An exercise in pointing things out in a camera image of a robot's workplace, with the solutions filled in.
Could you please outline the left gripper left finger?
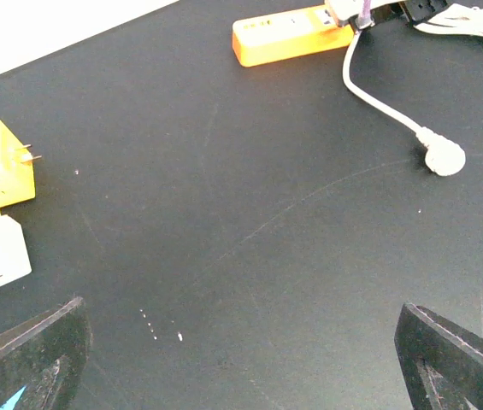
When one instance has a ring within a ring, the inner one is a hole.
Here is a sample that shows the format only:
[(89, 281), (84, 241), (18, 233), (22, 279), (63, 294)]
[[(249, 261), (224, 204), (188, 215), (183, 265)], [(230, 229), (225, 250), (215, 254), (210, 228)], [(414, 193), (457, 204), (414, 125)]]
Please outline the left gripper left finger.
[(85, 301), (77, 296), (0, 334), (0, 406), (26, 390), (15, 409), (67, 409), (91, 347)]

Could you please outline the blue plug adapter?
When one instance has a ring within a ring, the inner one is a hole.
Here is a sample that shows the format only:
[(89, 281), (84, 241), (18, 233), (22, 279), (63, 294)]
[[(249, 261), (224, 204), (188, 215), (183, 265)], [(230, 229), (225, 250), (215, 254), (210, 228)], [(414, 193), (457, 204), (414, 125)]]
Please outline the blue plug adapter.
[(23, 386), (21, 389), (15, 392), (2, 406), (0, 406), (0, 410), (14, 410), (26, 388), (26, 386)]

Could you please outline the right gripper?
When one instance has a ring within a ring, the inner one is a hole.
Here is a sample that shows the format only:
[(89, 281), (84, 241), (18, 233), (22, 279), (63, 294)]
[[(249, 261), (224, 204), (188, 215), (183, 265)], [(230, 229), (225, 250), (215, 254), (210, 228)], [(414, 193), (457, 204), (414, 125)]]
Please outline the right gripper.
[(450, 0), (405, 0), (396, 1), (391, 7), (394, 12), (404, 14), (408, 21), (428, 21), (452, 4)]

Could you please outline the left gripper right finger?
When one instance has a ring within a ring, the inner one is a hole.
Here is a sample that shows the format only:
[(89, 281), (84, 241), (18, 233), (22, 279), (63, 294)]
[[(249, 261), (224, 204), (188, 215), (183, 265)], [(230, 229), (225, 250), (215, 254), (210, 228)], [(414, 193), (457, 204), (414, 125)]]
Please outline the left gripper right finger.
[(483, 409), (483, 338), (405, 303), (394, 342), (414, 409)]

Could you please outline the orange power strip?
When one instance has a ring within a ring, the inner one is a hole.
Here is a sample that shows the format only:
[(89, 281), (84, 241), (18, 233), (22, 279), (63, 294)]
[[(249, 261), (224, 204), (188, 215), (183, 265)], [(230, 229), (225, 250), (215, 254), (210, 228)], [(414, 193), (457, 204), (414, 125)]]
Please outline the orange power strip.
[(341, 49), (354, 37), (350, 26), (336, 26), (324, 5), (237, 20), (232, 29), (233, 52), (243, 67)]

